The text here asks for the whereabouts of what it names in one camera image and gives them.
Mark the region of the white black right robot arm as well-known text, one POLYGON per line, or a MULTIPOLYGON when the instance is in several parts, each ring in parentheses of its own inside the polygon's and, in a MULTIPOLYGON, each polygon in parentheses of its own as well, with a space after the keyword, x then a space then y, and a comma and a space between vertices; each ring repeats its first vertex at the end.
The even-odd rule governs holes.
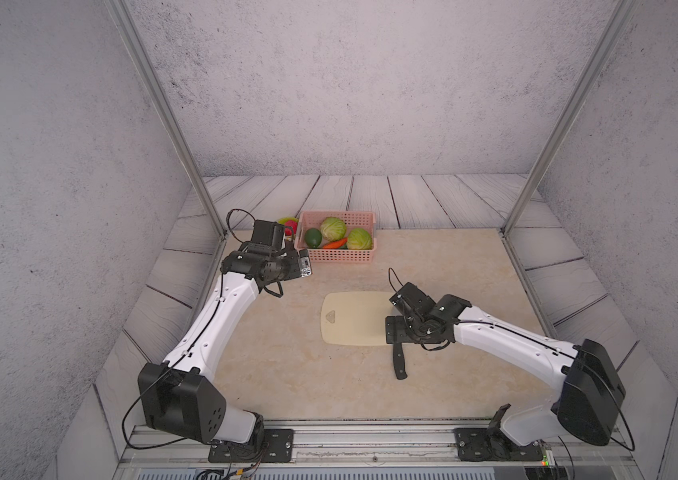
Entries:
POLYGON ((565 434, 595 446, 611 442, 626 389, 600 343, 586 339, 574 344, 536 334, 454 295, 434 301, 411 283, 389 301, 398 312, 386 319, 396 361, 404 343, 427 351, 460 344, 519 367, 551 388, 551 398, 531 407, 500 407, 489 428, 495 438, 518 447, 565 434))

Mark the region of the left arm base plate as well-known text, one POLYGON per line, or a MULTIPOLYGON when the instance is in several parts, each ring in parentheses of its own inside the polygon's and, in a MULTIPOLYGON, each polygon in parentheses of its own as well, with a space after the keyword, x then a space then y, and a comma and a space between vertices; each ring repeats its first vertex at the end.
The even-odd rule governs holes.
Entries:
POLYGON ((256 429, 248 442, 214 440, 210 463, 289 463, 294 446, 293 429, 256 429))

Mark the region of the black handled kitchen knife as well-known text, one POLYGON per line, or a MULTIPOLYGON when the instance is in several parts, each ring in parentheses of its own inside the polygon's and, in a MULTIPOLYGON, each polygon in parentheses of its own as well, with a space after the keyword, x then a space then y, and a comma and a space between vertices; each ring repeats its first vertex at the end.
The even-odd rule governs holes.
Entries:
POLYGON ((405 380, 408 378, 406 371, 406 361, 405 354, 402 343, 394 343, 392 345, 392 359, 393 359, 393 368, 397 380, 405 380))

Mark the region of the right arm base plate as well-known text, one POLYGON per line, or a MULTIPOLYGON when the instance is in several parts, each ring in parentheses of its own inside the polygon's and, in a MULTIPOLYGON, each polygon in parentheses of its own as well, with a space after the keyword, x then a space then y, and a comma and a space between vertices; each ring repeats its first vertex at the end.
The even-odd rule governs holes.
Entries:
POLYGON ((539 445, 518 446, 501 431, 488 428, 454 430, 457 455, 467 462, 541 462, 545 459, 539 445))

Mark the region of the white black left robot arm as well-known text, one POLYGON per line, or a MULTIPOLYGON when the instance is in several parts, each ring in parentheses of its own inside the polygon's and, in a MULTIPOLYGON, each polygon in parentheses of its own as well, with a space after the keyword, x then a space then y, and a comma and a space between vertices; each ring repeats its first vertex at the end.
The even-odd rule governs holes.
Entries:
POLYGON ((222 262, 208 302, 179 344, 138 376, 149 427, 211 444, 257 452, 264 442, 261 415, 233 406, 213 384, 224 350, 244 313, 266 292, 280 298, 282 283, 312 274, 308 250, 266 253, 252 246, 222 262))

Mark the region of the cream plastic cutting board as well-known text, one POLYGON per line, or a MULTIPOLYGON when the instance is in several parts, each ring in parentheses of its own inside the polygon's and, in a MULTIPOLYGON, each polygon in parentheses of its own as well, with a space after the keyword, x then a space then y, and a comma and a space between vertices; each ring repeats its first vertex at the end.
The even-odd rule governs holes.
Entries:
POLYGON ((356 291, 328 294, 320 314, 325 343, 340 346, 384 346, 386 318, 397 310, 386 292, 356 291))

